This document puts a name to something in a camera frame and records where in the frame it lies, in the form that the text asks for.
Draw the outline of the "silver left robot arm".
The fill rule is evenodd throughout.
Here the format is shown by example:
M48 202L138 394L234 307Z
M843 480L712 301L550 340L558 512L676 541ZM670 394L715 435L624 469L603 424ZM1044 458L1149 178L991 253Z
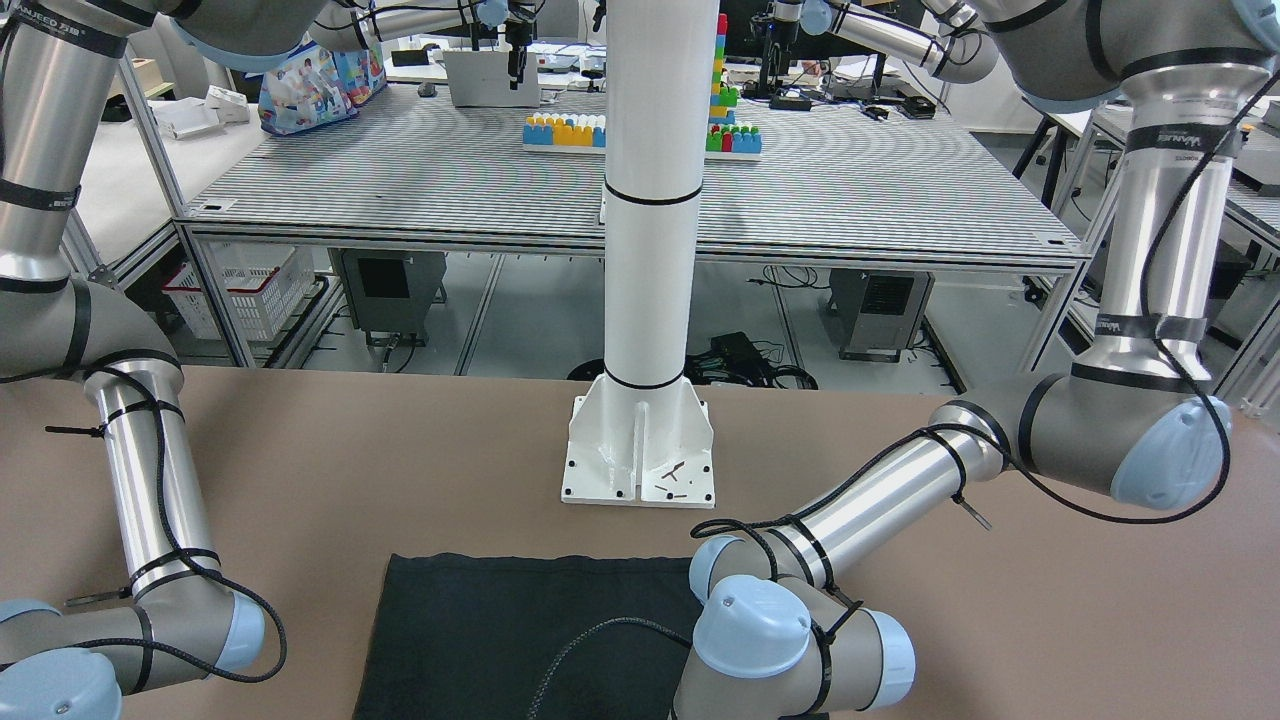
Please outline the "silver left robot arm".
M837 575L1006 470L1198 512L1230 468L1229 415L1197 357L1239 124L1277 79L1274 1L965 1L1027 97L1078 111L1116 95L1132 128L1092 346L1066 374L974 388L806 507L695 527L701 601L673 719L804 717L897 703L913 644Z

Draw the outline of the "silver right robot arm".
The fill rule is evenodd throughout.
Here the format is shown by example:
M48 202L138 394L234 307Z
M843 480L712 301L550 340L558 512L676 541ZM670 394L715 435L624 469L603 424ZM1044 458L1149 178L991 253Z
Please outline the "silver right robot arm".
M247 667L276 611L221 570L180 364L123 293L77 279L60 242L132 33L159 15L224 67L287 58L320 1L19 1L3 29L3 380L82 384L101 416L132 602L65 614L3 605L5 719L116 719L125 694Z

